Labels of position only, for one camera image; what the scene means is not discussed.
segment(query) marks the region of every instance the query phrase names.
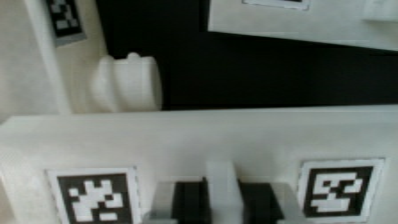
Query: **white knob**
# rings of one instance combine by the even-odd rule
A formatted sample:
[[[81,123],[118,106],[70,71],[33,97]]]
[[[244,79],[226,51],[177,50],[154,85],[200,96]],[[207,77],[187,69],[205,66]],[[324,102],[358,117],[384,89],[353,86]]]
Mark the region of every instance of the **white knob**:
[[[104,57],[93,79],[93,97],[106,112],[162,110],[162,84],[154,57],[132,53],[114,60]]]

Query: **white panel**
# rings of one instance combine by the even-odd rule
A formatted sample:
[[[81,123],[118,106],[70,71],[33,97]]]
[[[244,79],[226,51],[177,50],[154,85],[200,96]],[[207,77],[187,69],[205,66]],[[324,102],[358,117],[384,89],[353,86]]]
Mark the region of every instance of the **white panel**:
[[[398,50],[398,23],[365,20],[365,4],[315,0],[310,9],[297,10],[212,0],[210,31]]]
[[[244,182],[297,190],[303,162],[386,158],[369,224],[397,223],[398,107],[340,107],[20,117],[0,128],[6,192],[22,223],[58,223],[47,169],[139,170],[143,214],[157,183],[207,176],[232,160]]]
[[[59,48],[43,0],[26,0],[26,5],[61,113],[98,112],[88,93],[100,58],[107,54],[97,1],[77,1],[88,39]]]
[[[58,101],[24,0],[0,1],[0,123],[56,114]]]
[[[280,220],[278,224],[312,224],[303,214],[297,195],[290,185],[285,183],[273,183],[273,190],[285,215],[285,219]]]
[[[177,183],[159,183],[150,219],[171,219]]]
[[[207,178],[212,220],[219,224],[241,224],[244,214],[244,200],[232,161],[209,161]]]

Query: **black slot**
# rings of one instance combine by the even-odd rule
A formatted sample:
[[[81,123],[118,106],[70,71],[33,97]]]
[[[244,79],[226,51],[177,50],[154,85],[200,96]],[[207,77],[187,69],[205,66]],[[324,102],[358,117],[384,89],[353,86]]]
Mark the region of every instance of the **black slot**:
[[[212,224],[209,181],[178,182],[173,198],[173,219],[180,224]]]
[[[244,224],[278,224],[285,219],[276,194],[269,183],[242,183]]]

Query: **white tab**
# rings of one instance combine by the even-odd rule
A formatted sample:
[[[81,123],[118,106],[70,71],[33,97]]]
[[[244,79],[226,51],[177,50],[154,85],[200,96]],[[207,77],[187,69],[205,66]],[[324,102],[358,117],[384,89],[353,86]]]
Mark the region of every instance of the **white tab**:
[[[159,183],[154,197],[152,219],[171,219],[177,183]]]
[[[303,214],[297,196],[290,185],[287,183],[273,183],[271,186],[285,215],[285,220],[280,220],[278,224],[312,224],[313,222],[308,221]]]
[[[214,223],[242,224],[244,200],[233,163],[210,161],[207,172]]]

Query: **white surface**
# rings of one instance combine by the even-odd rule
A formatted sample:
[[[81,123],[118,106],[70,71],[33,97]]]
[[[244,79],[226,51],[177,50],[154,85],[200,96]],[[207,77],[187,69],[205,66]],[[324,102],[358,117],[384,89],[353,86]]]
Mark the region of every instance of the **white surface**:
[[[322,217],[312,218],[317,223],[342,223],[342,222],[367,222],[372,214],[372,205],[377,193],[381,193],[379,189],[379,182],[383,177],[383,167],[384,167],[386,160],[377,159],[358,159],[358,160],[333,160],[333,161],[306,161],[303,165],[303,173],[301,173],[301,181],[299,181],[299,202],[301,206],[305,207],[305,200],[306,200],[306,193],[308,193],[308,178],[312,169],[317,168],[351,168],[351,167],[374,167],[372,171],[372,178],[369,184],[369,191],[363,203],[363,211],[360,216],[345,216],[345,217]],[[356,180],[361,181],[363,179],[358,178],[356,173],[347,174],[324,174],[317,175],[317,182],[315,182],[315,190],[313,193],[317,194],[329,194],[328,200],[313,200],[313,205],[319,205],[319,211],[347,211],[345,207],[349,207],[351,199],[337,199],[337,194],[331,194],[331,187],[324,187],[324,180],[326,178],[331,181],[331,186],[337,187],[342,180]],[[349,191],[356,191],[356,185],[353,188],[345,189],[345,193]]]
[[[91,80],[91,93],[106,112],[162,110],[162,84],[154,57],[130,53],[125,60],[106,56]]]
[[[59,112],[24,0],[0,1],[0,30],[2,123],[11,115]]]
[[[58,99],[61,114],[98,112],[100,108],[88,93],[91,76],[100,58],[107,53],[97,2],[95,0],[77,1],[88,39],[59,48],[54,42],[43,0],[26,0],[26,5],[36,32],[36,46],[54,88],[50,94]]]
[[[207,162],[212,220],[217,224],[241,224],[244,199],[232,161]]]
[[[212,0],[210,31],[398,50],[398,24],[365,20],[367,1],[315,0],[305,11]],[[384,1],[383,15],[397,16],[397,1]]]
[[[273,183],[273,190],[285,215],[285,219],[278,221],[278,224],[312,224],[303,214],[297,195],[290,185],[285,183]]]
[[[10,198],[8,198],[2,182],[0,182],[0,223],[17,224],[15,213],[11,209]]]
[[[398,22],[398,1],[367,0],[365,19],[381,22]]]
[[[171,219],[173,216],[173,197],[177,183],[159,183],[154,196],[154,207],[150,219]]]
[[[207,176],[210,159],[233,161],[242,181],[297,190],[305,161],[386,157],[369,224],[392,224],[397,136],[398,106],[15,118],[0,127],[0,166],[17,218],[58,223],[47,169],[138,165],[145,214],[157,183]]]

